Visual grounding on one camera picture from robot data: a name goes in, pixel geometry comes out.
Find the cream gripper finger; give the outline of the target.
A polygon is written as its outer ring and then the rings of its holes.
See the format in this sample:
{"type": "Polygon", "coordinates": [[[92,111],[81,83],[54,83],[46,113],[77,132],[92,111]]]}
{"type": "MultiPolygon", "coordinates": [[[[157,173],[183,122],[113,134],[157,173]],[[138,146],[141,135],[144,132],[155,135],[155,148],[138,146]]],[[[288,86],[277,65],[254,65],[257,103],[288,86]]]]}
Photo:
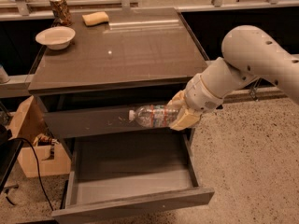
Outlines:
{"type": "Polygon", "coordinates": [[[181,108],[185,105],[184,99],[185,91],[177,92],[174,97],[168,102],[168,105],[171,105],[176,108],[181,108]]]}
{"type": "Polygon", "coordinates": [[[169,128],[175,131],[181,131],[192,127],[201,119],[202,116],[201,112],[195,111],[186,106],[177,106],[177,110],[178,115],[176,119],[169,124],[169,128]]]}

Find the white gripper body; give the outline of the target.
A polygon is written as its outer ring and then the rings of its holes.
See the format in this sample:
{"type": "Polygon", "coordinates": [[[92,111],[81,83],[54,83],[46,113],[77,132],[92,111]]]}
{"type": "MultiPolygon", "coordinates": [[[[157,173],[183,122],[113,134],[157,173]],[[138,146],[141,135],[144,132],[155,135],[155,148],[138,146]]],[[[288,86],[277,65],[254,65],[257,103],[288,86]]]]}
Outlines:
{"type": "Polygon", "coordinates": [[[209,113],[222,105],[223,100],[214,96],[205,86],[200,74],[196,74],[184,89],[184,99],[188,108],[209,113]]]}

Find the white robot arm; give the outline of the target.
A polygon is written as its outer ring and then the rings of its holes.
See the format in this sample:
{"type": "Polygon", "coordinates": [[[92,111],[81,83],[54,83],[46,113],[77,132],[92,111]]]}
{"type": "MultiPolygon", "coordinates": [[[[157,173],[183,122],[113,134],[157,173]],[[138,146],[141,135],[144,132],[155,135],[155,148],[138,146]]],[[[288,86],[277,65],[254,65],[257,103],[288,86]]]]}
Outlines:
{"type": "Polygon", "coordinates": [[[179,109],[171,129],[192,127],[203,114],[221,105],[225,96],[259,78],[299,104],[299,60],[263,30],[251,25],[235,27],[223,38],[221,53],[170,101],[179,109]]]}

